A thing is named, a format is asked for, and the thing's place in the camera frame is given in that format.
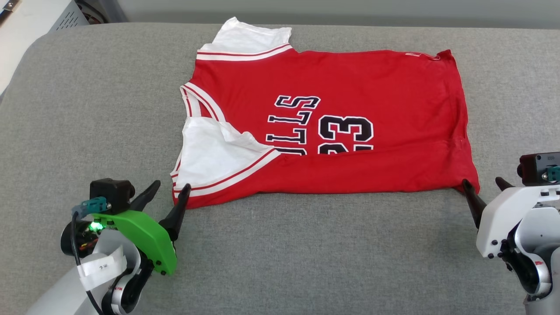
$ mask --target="white stripe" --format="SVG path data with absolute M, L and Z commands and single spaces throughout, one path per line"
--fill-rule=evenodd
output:
M 208 105 L 214 110 L 214 112 L 216 113 L 215 117 L 212 114 L 212 110 L 210 108 L 207 108 L 208 111 L 210 112 L 210 115 L 212 116 L 212 118 L 214 118 L 215 120 L 217 120 L 219 122 L 226 122 L 226 117 L 223 116 L 222 110 L 220 109 L 218 104 L 216 104 L 216 102 L 210 97 L 210 95 L 208 95 L 208 93 L 204 92 L 204 90 L 202 90 L 200 87 L 198 87 L 198 86 L 196 86 L 196 85 L 194 85 L 190 82 L 185 84 L 185 86 L 192 89 L 193 91 L 195 91 L 196 93 L 198 93 L 198 95 L 200 95 L 202 97 L 202 99 L 200 99 L 200 101 L 202 101 L 202 104 L 204 104 L 204 106 L 206 106 L 206 103 L 208 103 Z
M 206 50 L 206 49 L 198 49 L 198 50 L 197 50 L 197 53 L 230 54 L 230 55 L 231 55 L 231 54 L 235 54 L 235 55 L 253 55 L 253 56 L 254 56 L 254 55 L 264 54 L 264 53 L 266 53 L 266 52 L 272 52 L 272 51 L 274 51 L 275 49 L 278 49 L 278 47 L 282 47 L 282 46 L 284 46 L 284 45 L 286 45 L 286 44 L 288 44 L 288 43 L 284 43 L 284 44 L 278 45 L 278 46 L 276 46 L 276 47 L 274 47 L 274 48 L 271 48 L 271 49 L 268 49 L 268 50 L 263 50 L 263 51 L 261 51 L 261 52 L 256 52 L 256 53 L 233 53 L 233 52 L 226 52 L 226 51 Z
M 184 86 L 181 85 L 179 89 L 181 90 L 183 103 L 185 103 L 187 118 L 200 117 L 200 104 L 198 103 L 198 99 L 193 94 L 191 94 Z
M 262 55 L 206 55 L 206 54 L 197 54 L 197 60 L 221 60 L 221 61 L 253 61 L 253 60 L 260 60 L 264 58 L 268 58 L 274 56 L 279 53 L 283 53 L 287 50 L 292 49 L 290 45 L 286 47 L 279 48 L 277 50 L 273 50 L 269 53 L 265 53 Z
M 220 190 L 226 189 L 230 186 L 233 186 L 234 184 L 242 181 L 243 179 L 251 176 L 253 173 L 255 173 L 256 171 L 258 171 L 259 169 L 261 169 L 263 166 L 267 165 L 268 163 L 270 163 L 272 160 L 274 160 L 275 158 L 277 158 L 278 156 L 280 156 L 280 152 L 273 150 L 272 152 L 270 152 L 265 158 L 263 158 L 261 161 L 259 161 L 257 164 L 253 165 L 253 167 L 251 167 L 250 169 L 244 171 L 241 174 L 238 174 L 235 177 L 232 177 L 228 180 L 226 180 L 225 182 L 222 182 L 218 185 L 212 186 L 212 187 L 208 187 L 205 189 L 198 189 L 198 190 L 192 190 L 190 192 L 190 195 L 192 197 L 195 196 L 204 196 L 205 194 L 211 194 L 211 193 L 215 193 L 218 192 Z M 179 193 L 182 189 L 182 187 L 178 188 L 175 187 L 173 193 L 175 195 L 175 198 L 177 198 L 179 196 Z

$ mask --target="black cable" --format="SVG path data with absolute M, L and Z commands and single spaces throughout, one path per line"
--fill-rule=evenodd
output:
M 79 4 L 81 4 L 81 5 L 85 6 L 85 7 L 87 7 L 88 9 L 90 9 L 91 11 L 93 11 L 93 13 L 99 15 L 99 16 L 101 17 L 101 19 L 103 20 L 103 23 L 105 23 L 105 24 L 109 23 L 109 22 L 107 21 L 107 19 L 105 18 L 105 16 L 104 16 L 103 14 L 101 14 L 101 12 L 99 12 L 99 10 L 96 9 L 96 8 L 94 8 L 91 4 L 89 4 L 89 3 L 87 3 L 87 2 L 85 2 L 85 1 L 83 1 L 83 0 L 76 0 L 76 3 L 79 3 Z
M 72 245 L 72 253 L 74 254 L 74 260 L 76 261 L 76 266 L 81 265 L 80 256 L 78 255 L 78 246 L 76 245 L 76 220 L 78 219 L 78 211 L 74 212 L 72 215 L 72 222 L 70 223 L 70 243 Z M 97 305 L 97 302 L 94 299 L 94 296 L 91 294 L 91 291 L 86 291 L 87 297 L 90 299 L 91 305 L 94 306 L 95 311 L 99 315 L 104 315 L 103 311 Z

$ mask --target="red stripe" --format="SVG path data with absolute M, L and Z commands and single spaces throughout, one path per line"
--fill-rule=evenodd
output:
M 186 97 L 186 105 L 189 107 L 189 112 L 187 113 L 187 115 L 188 115 L 189 117 L 192 117 L 192 116 L 193 116 L 193 110 L 192 110 L 192 108 L 190 107 L 189 95 L 187 95 L 187 94 L 185 93 L 185 97 Z
M 218 121 L 218 115 L 216 115 L 216 112 L 214 112 L 214 109 L 212 108 L 212 106 L 210 106 L 210 103 L 206 101 L 206 99 L 204 99 L 200 94 L 196 93 L 193 89 L 189 88 L 187 85 L 184 85 L 184 87 L 186 89 L 188 89 L 189 91 L 191 91 L 193 94 L 195 94 L 196 96 L 198 96 L 198 98 L 205 103 L 206 108 L 210 108 L 210 110 L 212 111 L 212 113 L 214 114 L 214 118 Z
M 199 190 L 199 189 L 206 189 L 206 188 L 214 187 L 214 186 L 216 186 L 216 185 L 218 185 L 218 184 L 221 184 L 221 183 L 223 183 L 223 182 L 225 182 L 225 181 L 227 181 L 227 180 L 230 180 L 230 179 L 232 179 L 233 177 L 236 177 L 236 176 L 238 176 L 239 174 L 241 174 L 241 173 L 243 173 L 243 172 L 246 172 L 246 171 L 249 170 L 250 168 L 254 167 L 258 162 L 260 162 L 262 159 L 264 159 L 267 155 L 269 155 L 269 154 L 270 154 L 272 151 L 274 151 L 274 150 L 275 150 L 275 149 L 271 149 L 271 150 L 268 151 L 265 155 L 261 156 L 257 161 L 255 161 L 255 162 L 252 163 L 251 165 L 247 166 L 247 167 L 244 168 L 243 170 L 241 170 L 241 171 L 239 171 L 239 172 L 233 174 L 232 176 L 230 176 L 230 177 L 228 177 L 228 178 L 225 178 L 225 179 L 223 179 L 223 180 L 221 180 L 221 181 L 219 181 L 219 182 L 215 182 L 215 183 L 213 183 L 213 184 L 211 184 L 211 185 L 208 185 L 208 186 L 196 187 L 196 188 L 193 188 L 192 190 L 196 191 L 196 190 Z
M 243 57 L 243 56 L 252 57 L 252 56 L 259 56 L 259 55 L 268 54 L 268 53 L 271 53 L 275 50 L 284 48 L 284 47 L 289 46 L 289 45 L 290 44 L 285 44 L 285 45 L 282 45 L 282 46 L 279 46 L 279 47 L 273 48 L 271 50 L 267 50 L 266 52 L 262 52 L 262 53 L 258 53 L 258 54 L 232 54 L 232 53 L 212 53 L 212 52 L 198 52 L 198 54 L 201 54 L 201 55 L 225 55 L 225 56 L 238 56 L 238 57 Z

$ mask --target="jersey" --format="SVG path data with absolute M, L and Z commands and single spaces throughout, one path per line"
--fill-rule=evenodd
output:
M 187 110 L 174 199 L 258 192 L 478 189 L 449 50 L 299 53 L 290 29 L 226 22 L 180 88 Z

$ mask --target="gray cushion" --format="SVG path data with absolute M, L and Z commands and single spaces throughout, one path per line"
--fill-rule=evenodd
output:
M 73 267 L 59 249 L 91 180 L 162 180 L 145 209 L 172 206 L 195 50 L 217 25 L 116 24 L 48 34 L 0 106 L 0 305 L 24 313 Z M 482 197 L 520 184 L 518 158 L 560 149 L 560 33 L 294 26 L 299 50 L 450 48 L 469 108 Z M 484 259 L 455 190 L 260 194 L 189 211 L 178 271 L 154 275 L 137 314 L 524 314 L 524 291 Z

